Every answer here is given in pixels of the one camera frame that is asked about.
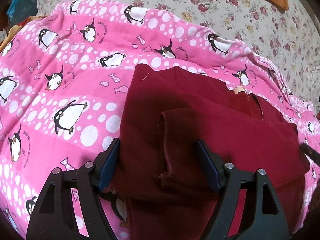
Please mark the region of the dark red garment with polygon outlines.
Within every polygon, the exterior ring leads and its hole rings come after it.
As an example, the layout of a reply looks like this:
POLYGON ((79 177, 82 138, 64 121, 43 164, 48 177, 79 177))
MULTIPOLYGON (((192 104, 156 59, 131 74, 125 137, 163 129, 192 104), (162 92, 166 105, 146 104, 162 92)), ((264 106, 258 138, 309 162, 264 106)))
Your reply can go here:
POLYGON ((305 174, 298 130, 265 99, 235 93, 217 79, 179 67, 135 68, 120 126, 112 185, 124 198, 131 239, 198 239, 216 205, 198 140, 224 161, 263 168, 293 231, 302 210, 305 174))

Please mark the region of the pink penguin blanket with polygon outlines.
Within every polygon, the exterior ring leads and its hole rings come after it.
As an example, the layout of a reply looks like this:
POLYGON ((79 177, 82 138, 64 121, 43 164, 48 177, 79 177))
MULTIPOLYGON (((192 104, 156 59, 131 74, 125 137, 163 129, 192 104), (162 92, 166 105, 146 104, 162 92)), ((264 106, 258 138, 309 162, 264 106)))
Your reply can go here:
MULTIPOLYGON (((297 126, 310 164, 290 235, 319 239, 319 121, 279 68, 240 40, 158 9, 116 1, 59 3, 19 27, 1 51, 1 211, 22 239, 50 172, 74 170, 120 139, 135 68, 182 68, 265 99, 297 126)), ((112 185, 101 204, 116 239, 131 239, 126 204, 112 185)))

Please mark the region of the floral bed sheet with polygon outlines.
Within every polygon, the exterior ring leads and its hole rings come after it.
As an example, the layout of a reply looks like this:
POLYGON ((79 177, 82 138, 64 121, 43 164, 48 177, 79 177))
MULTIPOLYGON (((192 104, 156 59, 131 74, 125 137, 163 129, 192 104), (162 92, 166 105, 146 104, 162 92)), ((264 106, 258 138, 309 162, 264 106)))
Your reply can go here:
MULTIPOLYGON (((73 0, 37 0, 37 8, 45 15, 62 1, 73 0)), ((319 106, 319 22, 300 0, 289 0, 284 12, 266 0, 115 1, 166 10, 228 40, 243 40, 278 66, 296 96, 319 106)))

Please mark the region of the blue plastic bag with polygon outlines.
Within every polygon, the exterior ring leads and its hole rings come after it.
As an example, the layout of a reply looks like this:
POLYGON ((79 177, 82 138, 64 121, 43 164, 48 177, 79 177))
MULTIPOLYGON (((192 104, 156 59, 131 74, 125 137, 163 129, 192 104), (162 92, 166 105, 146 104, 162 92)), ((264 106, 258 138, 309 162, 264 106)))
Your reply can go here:
POLYGON ((6 12, 8 26, 12 27, 21 23, 29 16, 36 16, 37 13, 37 0, 10 0, 6 12))

